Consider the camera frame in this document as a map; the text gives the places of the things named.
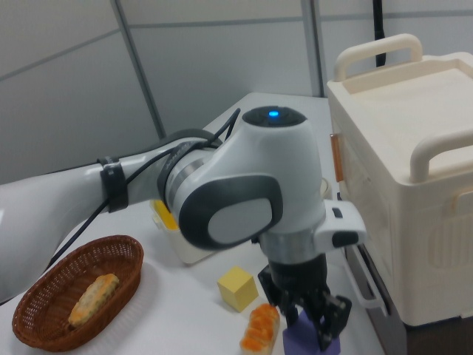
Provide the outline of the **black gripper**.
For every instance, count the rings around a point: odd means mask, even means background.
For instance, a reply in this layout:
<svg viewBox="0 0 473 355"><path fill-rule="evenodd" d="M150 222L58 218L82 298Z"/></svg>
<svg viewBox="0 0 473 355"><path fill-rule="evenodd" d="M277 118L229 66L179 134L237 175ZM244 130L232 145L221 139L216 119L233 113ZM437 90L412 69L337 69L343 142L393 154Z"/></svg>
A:
<svg viewBox="0 0 473 355"><path fill-rule="evenodd" d="M346 327L352 302L346 297L330 293L325 254L293 265L269 261L258 273L258 279L269 303L277 305L287 326L295 325L299 319L296 308L299 298L317 291L313 321L322 351L326 351Z"/></svg>

